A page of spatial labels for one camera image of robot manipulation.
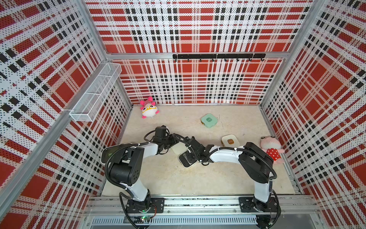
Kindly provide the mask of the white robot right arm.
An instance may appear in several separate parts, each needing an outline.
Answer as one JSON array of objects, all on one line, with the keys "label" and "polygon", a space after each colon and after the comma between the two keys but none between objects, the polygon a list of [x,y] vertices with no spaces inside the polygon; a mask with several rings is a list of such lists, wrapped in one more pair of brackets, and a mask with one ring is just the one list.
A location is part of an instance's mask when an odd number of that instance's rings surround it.
[{"label": "white robot right arm", "polygon": [[271,197],[273,180],[277,179],[277,173],[273,169],[274,160],[254,143],[248,142],[243,147],[235,148],[203,146],[194,137],[182,137],[178,134],[171,134],[169,138],[186,146],[187,151],[179,156],[180,162],[186,168],[196,162],[203,166],[220,162],[240,164],[254,181],[251,207],[255,211],[268,212],[270,203],[275,202],[275,198]]}]

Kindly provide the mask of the cream manicure case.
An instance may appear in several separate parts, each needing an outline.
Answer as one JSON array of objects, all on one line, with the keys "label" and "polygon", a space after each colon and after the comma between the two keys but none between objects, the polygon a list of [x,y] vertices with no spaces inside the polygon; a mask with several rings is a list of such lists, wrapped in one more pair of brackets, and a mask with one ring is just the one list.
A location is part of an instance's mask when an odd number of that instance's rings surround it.
[{"label": "cream manicure case", "polygon": [[237,148],[240,146],[239,140],[234,134],[225,135],[221,138],[223,147]]},{"label": "cream manicure case", "polygon": [[191,144],[179,142],[173,145],[171,149],[178,155],[178,160],[185,168],[189,168],[198,161]]}]

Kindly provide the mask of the mint green manicure case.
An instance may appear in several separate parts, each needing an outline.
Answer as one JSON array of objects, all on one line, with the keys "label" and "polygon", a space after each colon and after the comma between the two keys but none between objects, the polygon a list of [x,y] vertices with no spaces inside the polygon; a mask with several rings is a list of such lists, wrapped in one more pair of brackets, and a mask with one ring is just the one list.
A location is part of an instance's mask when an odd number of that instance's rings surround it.
[{"label": "mint green manicure case", "polygon": [[206,128],[212,128],[217,124],[218,120],[213,114],[206,114],[201,118],[201,123]]}]

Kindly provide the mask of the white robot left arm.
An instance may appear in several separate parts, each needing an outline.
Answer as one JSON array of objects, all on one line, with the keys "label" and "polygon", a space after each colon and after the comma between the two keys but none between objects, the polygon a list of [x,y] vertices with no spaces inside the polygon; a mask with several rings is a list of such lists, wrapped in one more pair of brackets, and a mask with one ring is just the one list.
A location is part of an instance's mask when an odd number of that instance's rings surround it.
[{"label": "white robot left arm", "polygon": [[139,179],[144,158],[165,154],[176,144],[166,126],[157,127],[148,135],[154,134],[151,140],[144,137],[143,143],[125,143],[105,148],[101,154],[101,163],[109,183],[123,189],[128,195],[125,209],[128,213],[137,211],[148,213],[158,211],[151,200],[151,193]]}]

